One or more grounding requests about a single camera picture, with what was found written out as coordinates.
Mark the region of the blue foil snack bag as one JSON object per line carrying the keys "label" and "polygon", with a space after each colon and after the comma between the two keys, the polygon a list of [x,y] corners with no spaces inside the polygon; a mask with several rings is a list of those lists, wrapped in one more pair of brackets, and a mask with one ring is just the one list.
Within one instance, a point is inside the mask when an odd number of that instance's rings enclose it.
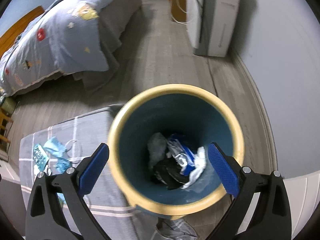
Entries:
{"label": "blue foil snack bag", "polygon": [[195,169],[195,154],[183,143],[179,141],[179,137],[171,135],[167,140],[167,147],[171,156],[181,167],[180,174],[189,176],[189,173]]}

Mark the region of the blue face mask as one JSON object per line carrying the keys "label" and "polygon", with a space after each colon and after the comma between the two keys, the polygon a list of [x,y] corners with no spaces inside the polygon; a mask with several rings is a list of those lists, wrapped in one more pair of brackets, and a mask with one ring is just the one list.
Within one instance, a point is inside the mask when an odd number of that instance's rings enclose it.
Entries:
{"label": "blue face mask", "polygon": [[52,137],[44,143],[44,150],[55,158],[68,159],[72,163],[82,160],[82,145],[79,140],[71,139],[62,144],[57,137]]}

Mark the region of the teal pill blister pack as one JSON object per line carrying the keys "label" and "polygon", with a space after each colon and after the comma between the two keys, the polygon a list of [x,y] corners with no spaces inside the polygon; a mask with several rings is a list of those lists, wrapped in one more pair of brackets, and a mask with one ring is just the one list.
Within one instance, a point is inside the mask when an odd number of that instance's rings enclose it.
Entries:
{"label": "teal pill blister pack", "polygon": [[36,144],[33,148],[33,161],[39,171],[44,171],[48,164],[49,157],[40,144]]}

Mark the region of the black plastic bag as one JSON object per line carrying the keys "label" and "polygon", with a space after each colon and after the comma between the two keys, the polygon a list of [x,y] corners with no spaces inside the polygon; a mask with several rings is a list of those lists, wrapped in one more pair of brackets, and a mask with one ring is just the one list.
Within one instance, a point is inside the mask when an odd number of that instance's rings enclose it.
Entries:
{"label": "black plastic bag", "polygon": [[189,181],[189,176],[180,174],[181,166],[173,157],[159,161],[152,171],[154,176],[165,184],[168,190],[178,189]]}

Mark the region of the white tissue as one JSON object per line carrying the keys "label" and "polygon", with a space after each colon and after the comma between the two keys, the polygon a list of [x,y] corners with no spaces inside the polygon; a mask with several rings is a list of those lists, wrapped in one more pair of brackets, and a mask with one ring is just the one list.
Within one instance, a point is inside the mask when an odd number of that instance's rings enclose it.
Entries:
{"label": "white tissue", "polygon": [[199,147],[194,158],[195,169],[189,173],[189,181],[181,186],[181,189],[186,189],[193,185],[195,181],[200,177],[204,169],[206,168],[206,150],[204,147]]}

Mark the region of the blue disposable glove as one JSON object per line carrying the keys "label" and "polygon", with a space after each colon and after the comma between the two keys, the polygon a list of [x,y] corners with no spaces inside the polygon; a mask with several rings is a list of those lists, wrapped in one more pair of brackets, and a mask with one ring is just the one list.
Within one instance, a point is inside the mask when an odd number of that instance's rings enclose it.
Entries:
{"label": "blue disposable glove", "polygon": [[62,174],[71,166],[72,166],[72,163],[68,159],[64,159],[64,158],[58,158],[56,164],[54,165],[58,174]]}

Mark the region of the yellow rim teal trash bin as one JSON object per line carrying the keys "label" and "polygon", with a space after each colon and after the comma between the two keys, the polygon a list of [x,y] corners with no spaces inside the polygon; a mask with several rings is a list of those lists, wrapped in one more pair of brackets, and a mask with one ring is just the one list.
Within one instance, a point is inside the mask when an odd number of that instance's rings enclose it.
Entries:
{"label": "yellow rim teal trash bin", "polygon": [[199,87],[162,85],[138,94],[116,115],[108,145],[112,176],[137,209],[182,217],[240,193],[232,165],[244,160],[240,124]]}

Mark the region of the grey plaid cushion stool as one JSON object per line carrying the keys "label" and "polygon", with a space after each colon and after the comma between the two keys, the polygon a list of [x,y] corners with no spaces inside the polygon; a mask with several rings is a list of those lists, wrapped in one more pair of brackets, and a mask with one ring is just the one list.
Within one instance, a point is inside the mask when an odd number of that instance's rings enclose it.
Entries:
{"label": "grey plaid cushion stool", "polygon": [[[20,142],[19,170],[23,201],[28,202],[39,170],[32,159],[34,147],[55,137],[67,148],[66,157],[76,167],[102,143],[121,109],[110,105],[32,133]],[[92,192],[84,197],[93,216],[111,239],[161,239],[158,218],[129,206],[106,166]]]}

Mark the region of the clear crumpled plastic wrap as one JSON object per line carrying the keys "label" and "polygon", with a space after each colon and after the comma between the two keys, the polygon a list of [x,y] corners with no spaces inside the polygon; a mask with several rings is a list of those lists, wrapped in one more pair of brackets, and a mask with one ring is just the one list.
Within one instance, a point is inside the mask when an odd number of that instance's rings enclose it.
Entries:
{"label": "clear crumpled plastic wrap", "polygon": [[161,133],[155,133],[148,140],[148,152],[149,152],[149,169],[153,167],[166,156],[167,141]]}

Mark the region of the wooden chair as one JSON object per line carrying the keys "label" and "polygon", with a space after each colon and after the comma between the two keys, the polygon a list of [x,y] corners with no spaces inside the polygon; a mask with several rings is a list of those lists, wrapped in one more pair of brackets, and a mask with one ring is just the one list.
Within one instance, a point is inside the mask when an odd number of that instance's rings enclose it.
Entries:
{"label": "wooden chair", "polygon": [[8,136],[13,123],[12,118],[1,108],[1,160],[6,162],[9,161],[8,150],[11,141]]}

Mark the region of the small green bin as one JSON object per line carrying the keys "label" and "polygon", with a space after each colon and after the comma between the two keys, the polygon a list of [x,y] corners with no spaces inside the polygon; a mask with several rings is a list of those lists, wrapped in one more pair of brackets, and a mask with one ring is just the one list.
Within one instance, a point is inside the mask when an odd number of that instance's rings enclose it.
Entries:
{"label": "small green bin", "polygon": [[1,108],[12,114],[16,108],[17,102],[11,97],[1,96]]}

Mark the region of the blue cartoon duvet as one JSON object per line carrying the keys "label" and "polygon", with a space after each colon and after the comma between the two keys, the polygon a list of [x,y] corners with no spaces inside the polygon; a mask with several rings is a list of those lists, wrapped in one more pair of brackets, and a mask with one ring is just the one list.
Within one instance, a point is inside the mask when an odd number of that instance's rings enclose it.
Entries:
{"label": "blue cartoon duvet", "polygon": [[55,76],[103,72],[99,13],[113,0],[55,0],[1,57],[1,94],[34,89]]}

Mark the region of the grey bed sheet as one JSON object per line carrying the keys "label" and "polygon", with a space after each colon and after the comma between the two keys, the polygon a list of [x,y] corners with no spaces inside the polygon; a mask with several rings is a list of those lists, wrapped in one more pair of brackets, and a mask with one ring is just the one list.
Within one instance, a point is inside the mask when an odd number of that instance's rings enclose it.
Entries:
{"label": "grey bed sheet", "polygon": [[142,0],[113,0],[99,13],[98,29],[100,48],[108,64],[103,72],[83,71],[73,74],[75,80],[82,81],[84,89],[95,92],[106,85],[119,69],[114,53],[121,47],[120,37],[130,18],[141,7]]}

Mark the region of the wooden bed headboard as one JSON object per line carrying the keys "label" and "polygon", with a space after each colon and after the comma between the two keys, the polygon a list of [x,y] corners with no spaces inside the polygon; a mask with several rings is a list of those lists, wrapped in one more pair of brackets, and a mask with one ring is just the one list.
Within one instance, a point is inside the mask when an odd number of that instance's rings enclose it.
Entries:
{"label": "wooden bed headboard", "polygon": [[18,35],[20,35],[28,24],[44,13],[42,6],[38,6],[20,18],[14,23],[0,38],[0,57],[14,44]]}

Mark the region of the white air purifier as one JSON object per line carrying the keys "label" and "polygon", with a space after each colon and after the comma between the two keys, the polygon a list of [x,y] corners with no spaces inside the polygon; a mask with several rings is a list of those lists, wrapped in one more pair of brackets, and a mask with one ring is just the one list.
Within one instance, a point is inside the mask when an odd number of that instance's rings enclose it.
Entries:
{"label": "white air purifier", "polygon": [[225,57],[240,0],[187,0],[187,34],[193,53]]}

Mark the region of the wooden side cabinet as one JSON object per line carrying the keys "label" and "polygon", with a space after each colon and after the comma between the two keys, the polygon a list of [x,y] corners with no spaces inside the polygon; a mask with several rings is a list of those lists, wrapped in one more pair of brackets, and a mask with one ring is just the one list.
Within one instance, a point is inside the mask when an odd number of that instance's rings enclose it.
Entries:
{"label": "wooden side cabinet", "polygon": [[187,22],[187,6],[186,0],[168,0],[170,6],[171,20],[186,24]]}

